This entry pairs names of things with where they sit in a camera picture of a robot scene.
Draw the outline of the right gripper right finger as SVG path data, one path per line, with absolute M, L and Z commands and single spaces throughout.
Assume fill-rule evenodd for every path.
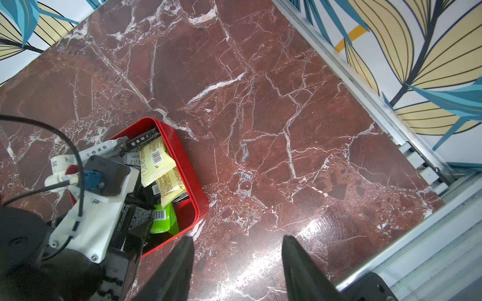
M 289 300 L 343 300 L 293 236 L 283 237 L 282 264 Z

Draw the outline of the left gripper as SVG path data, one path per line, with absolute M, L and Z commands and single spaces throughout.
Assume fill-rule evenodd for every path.
M 136 278 L 153 219 L 149 218 L 129 230 L 121 250 L 110 246 L 118 219 L 101 226 L 86 249 L 86 257 L 94 266 L 94 272 L 89 277 L 94 292 L 89 300 L 124 300 Z

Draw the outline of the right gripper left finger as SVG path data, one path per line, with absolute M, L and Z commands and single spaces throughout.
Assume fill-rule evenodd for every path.
M 188 300 L 194 263 L 194 241 L 183 237 L 133 300 Z

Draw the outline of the black drycake cookie packet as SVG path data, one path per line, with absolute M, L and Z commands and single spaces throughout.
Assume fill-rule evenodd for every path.
M 129 193 L 120 211 L 110 246 L 121 250 L 127 239 L 128 231 L 146 222 L 151 217 L 153 209 L 153 200 L 147 197 L 144 188 Z

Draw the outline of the black cookie packet barcode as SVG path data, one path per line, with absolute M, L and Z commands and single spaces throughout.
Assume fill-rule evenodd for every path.
M 157 128 L 153 128 L 144 132 L 141 135 L 138 135 L 134 139 L 128 140 L 127 142 L 120 145 L 120 149 L 123 152 L 129 153 L 138 149 L 139 147 L 147 144 L 148 142 L 152 141 L 153 139 L 159 137 L 161 134 Z

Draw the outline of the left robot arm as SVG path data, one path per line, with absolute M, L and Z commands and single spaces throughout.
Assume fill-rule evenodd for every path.
M 64 249 L 52 258 L 52 227 L 35 214 L 1 207 L 1 300 L 124 300 L 152 218 L 121 213 L 103 259 Z

